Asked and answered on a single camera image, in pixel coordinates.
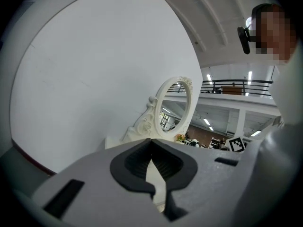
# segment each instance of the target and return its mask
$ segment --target white curved wall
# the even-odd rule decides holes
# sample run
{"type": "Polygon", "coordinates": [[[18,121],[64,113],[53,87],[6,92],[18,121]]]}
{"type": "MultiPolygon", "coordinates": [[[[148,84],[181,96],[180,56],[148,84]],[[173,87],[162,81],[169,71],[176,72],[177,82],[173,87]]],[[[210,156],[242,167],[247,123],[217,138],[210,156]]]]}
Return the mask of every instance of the white curved wall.
{"type": "Polygon", "coordinates": [[[122,138],[171,77],[202,75],[195,51],[164,0],[78,0],[39,32],[13,87],[12,138],[59,172],[122,138]]]}
{"type": "Polygon", "coordinates": [[[5,29],[6,35],[2,37],[5,41],[0,50],[0,156],[12,147],[10,98],[21,60],[41,28],[74,1],[77,0],[37,0],[22,14],[18,9],[16,16],[20,18],[14,15],[5,29]]]}

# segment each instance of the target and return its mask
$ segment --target oval mirror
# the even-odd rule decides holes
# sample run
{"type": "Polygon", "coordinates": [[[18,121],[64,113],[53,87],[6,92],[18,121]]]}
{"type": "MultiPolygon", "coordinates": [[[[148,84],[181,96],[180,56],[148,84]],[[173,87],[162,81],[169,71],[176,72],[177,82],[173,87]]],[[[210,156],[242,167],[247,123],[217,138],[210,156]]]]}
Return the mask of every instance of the oval mirror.
{"type": "MultiPolygon", "coordinates": [[[[165,97],[172,96],[173,94],[180,93],[186,97],[186,88],[182,81],[178,81],[170,86],[165,97]]],[[[186,112],[188,100],[186,102],[175,102],[167,99],[163,99],[160,108],[160,127],[164,132],[169,132],[175,129],[180,123],[183,115],[186,112]]]]}

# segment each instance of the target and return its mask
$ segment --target white ceiling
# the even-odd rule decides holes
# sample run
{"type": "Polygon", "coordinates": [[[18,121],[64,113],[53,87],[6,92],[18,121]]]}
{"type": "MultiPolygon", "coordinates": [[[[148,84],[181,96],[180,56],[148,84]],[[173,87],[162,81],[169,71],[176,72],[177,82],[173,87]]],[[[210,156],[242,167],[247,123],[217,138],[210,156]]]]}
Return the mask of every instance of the white ceiling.
{"type": "MultiPolygon", "coordinates": [[[[186,103],[163,101],[162,105],[171,112],[171,115],[181,117],[186,103]]],[[[209,126],[204,121],[204,119],[207,119],[214,132],[219,134],[228,133],[232,136],[236,132],[238,118],[239,110],[237,109],[197,104],[191,124],[210,131],[209,126]]],[[[244,136],[250,137],[257,130],[264,129],[274,118],[275,116],[272,115],[247,111],[243,129],[244,136]]]]}
{"type": "Polygon", "coordinates": [[[234,63],[274,65],[269,56],[245,55],[237,27],[245,26],[252,9],[276,0],[166,0],[183,24],[196,51],[200,67],[234,63]]]}
{"type": "Polygon", "coordinates": [[[252,71],[252,79],[270,80],[274,66],[257,66],[250,63],[229,64],[221,66],[205,67],[201,69],[203,80],[208,80],[210,74],[212,80],[223,79],[248,79],[248,72],[252,71]]]}

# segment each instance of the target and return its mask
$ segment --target ceiling light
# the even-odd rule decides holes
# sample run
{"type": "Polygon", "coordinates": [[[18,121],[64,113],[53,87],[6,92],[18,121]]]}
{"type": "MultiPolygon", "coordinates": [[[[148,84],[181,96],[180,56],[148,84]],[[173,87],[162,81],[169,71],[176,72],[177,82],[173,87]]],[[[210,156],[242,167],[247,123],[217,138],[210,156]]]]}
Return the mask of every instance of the ceiling light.
{"type": "Polygon", "coordinates": [[[170,111],[168,111],[168,110],[166,110],[165,108],[163,108],[165,111],[167,111],[167,112],[169,112],[170,113],[170,111]]]}
{"type": "Polygon", "coordinates": [[[260,134],[260,133],[261,133],[261,131],[256,131],[251,136],[256,136],[257,134],[260,134]]]}
{"type": "Polygon", "coordinates": [[[210,123],[209,123],[209,121],[208,121],[207,119],[204,119],[204,121],[205,121],[205,123],[206,123],[207,125],[210,125],[210,123]]]}
{"type": "Polygon", "coordinates": [[[246,20],[246,27],[249,27],[251,25],[251,17],[249,17],[247,20],[246,20]]]}
{"type": "Polygon", "coordinates": [[[209,75],[209,74],[207,74],[206,76],[207,76],[207,78],[208,78],[208,80],[209,80],[209,84],[210,84],[210,85],[212,85],[212,84],[213,84],[213,82],[212,82],[212,79],[211,79],[210,75],[209,75]]]}
{"type": "Polygon", "coordinates": [[[248,80],[249,80],[248,85],[251,84],[251,78],[252,78],[252,71],[250,71],[250,72],[248,73],[248,80]]]}

